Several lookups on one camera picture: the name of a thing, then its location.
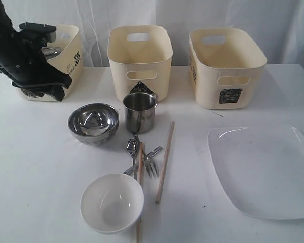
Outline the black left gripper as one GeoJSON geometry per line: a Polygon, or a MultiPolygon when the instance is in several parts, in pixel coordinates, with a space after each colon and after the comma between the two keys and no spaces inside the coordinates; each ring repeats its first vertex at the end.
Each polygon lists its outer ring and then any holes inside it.
{"type": "Polygon", "coordinates": [[[62,101],[63,87],[68,88],[72,79],[50,65],[41,51],[53,37],[33,31],[0,32],[0,68],[22,88],[51,86],[49,95],[62,101]]]}

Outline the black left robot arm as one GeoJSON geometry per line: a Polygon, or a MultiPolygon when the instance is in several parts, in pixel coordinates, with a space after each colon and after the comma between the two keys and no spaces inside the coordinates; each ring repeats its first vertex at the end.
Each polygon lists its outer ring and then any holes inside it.
{"type": "Polygon", "coordinates": [[[65,97],[72,79],[50,65],[42,47],[56,39],[56,27],[46,24],[24,22],[16,31],[0,1],[0,73],[12,85],[32,95],[49,95],[56,101],[65,97]]]}

